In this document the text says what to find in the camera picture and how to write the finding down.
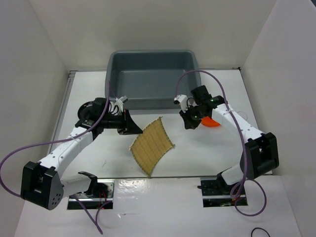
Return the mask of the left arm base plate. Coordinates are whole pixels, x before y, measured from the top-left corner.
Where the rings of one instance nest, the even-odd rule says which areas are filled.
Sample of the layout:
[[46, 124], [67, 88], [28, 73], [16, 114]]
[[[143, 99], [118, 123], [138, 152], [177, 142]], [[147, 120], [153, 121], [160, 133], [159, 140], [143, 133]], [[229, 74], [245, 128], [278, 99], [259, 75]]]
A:
[[87, 196], [85, 193], [74, 194], [75, 198], [68, 198], [68, 210], [83, 210], [76, 198], [84, 205], [87, 210], [113, 209], [114, 198], [114, 179], [99, 179], [98, 183], [106, 187], [105, 190], [97, 191], [93, 195]]

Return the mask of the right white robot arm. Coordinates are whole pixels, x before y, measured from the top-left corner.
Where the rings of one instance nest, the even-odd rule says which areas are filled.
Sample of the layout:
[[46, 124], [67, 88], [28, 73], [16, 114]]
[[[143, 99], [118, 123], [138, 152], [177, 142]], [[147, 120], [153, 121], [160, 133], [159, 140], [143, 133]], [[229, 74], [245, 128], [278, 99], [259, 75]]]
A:
[[191, 91], [193, 103], [186, 95], [174, 98], [181, 107], [179, 112], [185, 129], [196, 129], [204, 118], [219, 123], [241, 141], [242, 155], [238, 164], [216, 176], [215, 189], [228, 194], [243, 179], [256, 179], [279, 166], [277, 138], [271, 133], [253, 127], [243, 119], [222, 96], [211, 96], [206, 87]]

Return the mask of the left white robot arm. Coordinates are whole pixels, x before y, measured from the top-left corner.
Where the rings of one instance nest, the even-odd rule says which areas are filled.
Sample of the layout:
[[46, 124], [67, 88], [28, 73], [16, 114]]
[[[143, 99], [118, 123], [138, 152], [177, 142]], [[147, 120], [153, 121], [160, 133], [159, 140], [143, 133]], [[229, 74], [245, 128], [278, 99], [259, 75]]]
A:
[[132, 120], [129, 110], [124, 108], [127, 101], [126, 96], [115, 102], [96, 98], [81, 105], [79, 120], [66, 141], [40, 161], [30, 161], [24, 166], [21, 198], [48, 210], [56, 208], [62, 198], [78, 193], [89, 198], [105, 198], [108, 187], [99, 183], [96, 175], [80, 171], [72, 179], [61, 178], [71, 162], [105, 129], [116, 129], [120, 135], [143, 132]]

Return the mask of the woven bamboo placemat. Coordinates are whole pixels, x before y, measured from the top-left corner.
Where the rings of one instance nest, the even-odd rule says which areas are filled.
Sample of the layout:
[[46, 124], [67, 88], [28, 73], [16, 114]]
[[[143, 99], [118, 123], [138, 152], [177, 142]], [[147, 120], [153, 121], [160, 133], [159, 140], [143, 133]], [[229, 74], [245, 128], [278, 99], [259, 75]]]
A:
[[137, 136], [129, 150], [146, 176], [151, 177], [161, 158], [173, 148], [175, 144], [163, 126], [162, 117], [158, 117], [143, 129], [143, 133]]

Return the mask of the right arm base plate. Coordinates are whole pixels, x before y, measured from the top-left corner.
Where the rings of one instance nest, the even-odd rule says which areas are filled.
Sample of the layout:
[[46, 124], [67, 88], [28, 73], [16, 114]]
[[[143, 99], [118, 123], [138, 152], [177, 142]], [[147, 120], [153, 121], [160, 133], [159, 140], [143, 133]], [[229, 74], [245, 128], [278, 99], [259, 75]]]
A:
[[247, 206], [245, 191], [237, 199], [232, 199], [230, 191], [233, 186], [222, 186], [215, 177], [201, 177], [197, 188], [201, 191], [203, 207]]

